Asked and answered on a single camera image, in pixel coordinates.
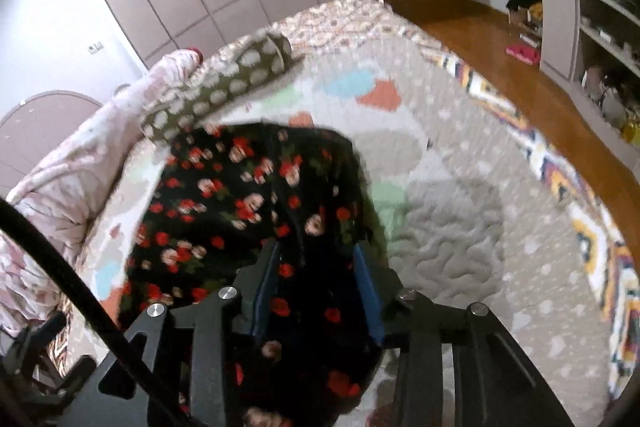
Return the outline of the black floral garment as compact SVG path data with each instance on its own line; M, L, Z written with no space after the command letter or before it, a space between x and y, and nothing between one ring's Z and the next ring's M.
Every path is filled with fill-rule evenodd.
M352 142L326 129L238 124L179 135L142 217L117 315L179 308L231 284L278 246L261 340L233 360L252 426L329 426L359 401L380 361L354 249L370 230Z

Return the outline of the quilted patchwork bedspread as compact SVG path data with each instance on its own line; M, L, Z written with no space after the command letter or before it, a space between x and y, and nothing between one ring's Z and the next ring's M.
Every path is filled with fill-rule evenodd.
M303 63L211 120L354 142L376 240L435 303L491 305L577 426L639 421L639 281L608 210L482 76L378 0L272 25Z

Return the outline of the pink folded duvet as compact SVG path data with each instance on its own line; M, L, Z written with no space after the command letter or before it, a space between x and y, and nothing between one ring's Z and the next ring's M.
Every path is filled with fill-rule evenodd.
M108 199L122 163L142 139L143 109L165 89L180 86L203 62L181 49L162 57L137 82L115 94L12 188L8 203L71 265L91 221ZM1 235L1 325L17 333L43 322L61 291L26 251Z

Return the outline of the olive bolster pillow white spots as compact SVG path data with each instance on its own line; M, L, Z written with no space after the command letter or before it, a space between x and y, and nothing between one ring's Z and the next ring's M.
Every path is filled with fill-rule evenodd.
M144 111L141 130L153 142L170 142L215 110L282 77L293 65L290 40L275 30L248 38L219 65L207 62L185 83L167 88Z

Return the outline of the rounded pink headboard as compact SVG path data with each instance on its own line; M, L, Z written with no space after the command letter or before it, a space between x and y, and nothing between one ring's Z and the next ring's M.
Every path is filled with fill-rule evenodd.
M48 91L28 98L1 119L1 196L59 146L101 104L72 91Z

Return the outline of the pink item on floor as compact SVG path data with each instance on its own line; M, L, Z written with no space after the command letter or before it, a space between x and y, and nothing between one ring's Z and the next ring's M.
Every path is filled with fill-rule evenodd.
M510 46L506 47L506 54L530 66L538 66L540 64L539 51L526 43L510 44Z

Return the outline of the white open shelf unit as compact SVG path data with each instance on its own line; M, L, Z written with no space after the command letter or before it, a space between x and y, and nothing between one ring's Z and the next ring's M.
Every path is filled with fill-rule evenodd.
M590 70L619 67L639 80L639 19L615 0L542 0L540 70L572 100L582 120L634 176L639 176L639 147L608 118L596 95Z

